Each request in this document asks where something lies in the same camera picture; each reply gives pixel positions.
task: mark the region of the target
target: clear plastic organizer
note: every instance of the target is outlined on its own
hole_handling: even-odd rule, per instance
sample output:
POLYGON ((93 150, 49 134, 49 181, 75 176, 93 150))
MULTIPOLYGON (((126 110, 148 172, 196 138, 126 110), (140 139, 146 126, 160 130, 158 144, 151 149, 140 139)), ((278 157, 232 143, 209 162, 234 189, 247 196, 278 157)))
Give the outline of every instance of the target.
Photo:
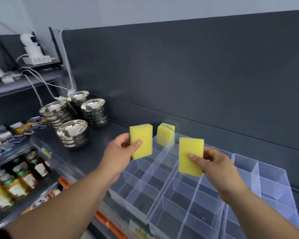
POLYGON ((178 156, 169 155, 173 144, 171 141, 167 147, 162 147, 155 136, 152 154, 132 160, 109 189, 113 200, 145 224, 178 161, 178 156))
MULTIPOLYGON (((239 154, 234 154, 233 160, 251 191, 299 228, 299 215, 286 170, 239 154)), ((230 206, 225 207, 221 239, 245 239, 234 212, 230 206)))
MULTIPOLYGON (((175 135, 175 144, 169 155, 178 157, 181 136, 175 135)), ((232 153, 220 151, 232 158, 232 153)), ((216 239, 220 233, 224 205, 207 177, 179 173, 177 163, 149 217, 150 231, 161 239, 216 239)))

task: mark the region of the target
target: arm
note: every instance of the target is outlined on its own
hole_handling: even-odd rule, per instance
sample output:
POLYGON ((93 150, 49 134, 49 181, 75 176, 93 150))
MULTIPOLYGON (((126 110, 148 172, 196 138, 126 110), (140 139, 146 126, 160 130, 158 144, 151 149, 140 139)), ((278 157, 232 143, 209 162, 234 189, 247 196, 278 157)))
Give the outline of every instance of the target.
POLYGON ((188 158, 200 166, 230 205, 248 239, 299 239, 299 229, 251 192, 227 155, 205 147, 204 158, 194 154, 188 154, 188 158))
POLYGON ((129 145, 125 133, 111 141, 100 165, 66 191, 6 226, 13 239, 78 239, 108 188, 128 165, 141 141, 129 145))

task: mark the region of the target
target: person's right hand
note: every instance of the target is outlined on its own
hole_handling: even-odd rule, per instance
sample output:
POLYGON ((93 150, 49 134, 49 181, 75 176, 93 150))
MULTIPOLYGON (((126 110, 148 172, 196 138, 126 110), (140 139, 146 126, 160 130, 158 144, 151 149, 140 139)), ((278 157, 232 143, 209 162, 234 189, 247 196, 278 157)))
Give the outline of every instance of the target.
POLYGON ((203 158, 194 154, 188 154, 188 158, 202 169, 227 204, 249 190, 230 158, 217 149, 205 147, 203 158))

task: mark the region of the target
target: white device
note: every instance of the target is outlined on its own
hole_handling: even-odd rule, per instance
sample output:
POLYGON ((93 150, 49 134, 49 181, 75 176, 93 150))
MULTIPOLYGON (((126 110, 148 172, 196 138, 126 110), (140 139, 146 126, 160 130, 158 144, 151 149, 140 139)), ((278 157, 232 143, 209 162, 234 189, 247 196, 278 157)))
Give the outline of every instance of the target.
POLYGON ((39 65, 52 62, 49 55, 43 55, 39 44, 37 42, 33 42, 33 40, 35 40, 34 35, 30 33, 21 34, 20 40, 24 44, 24 49, 28 54, 28 57, 22 57, 25 64, 39 65))

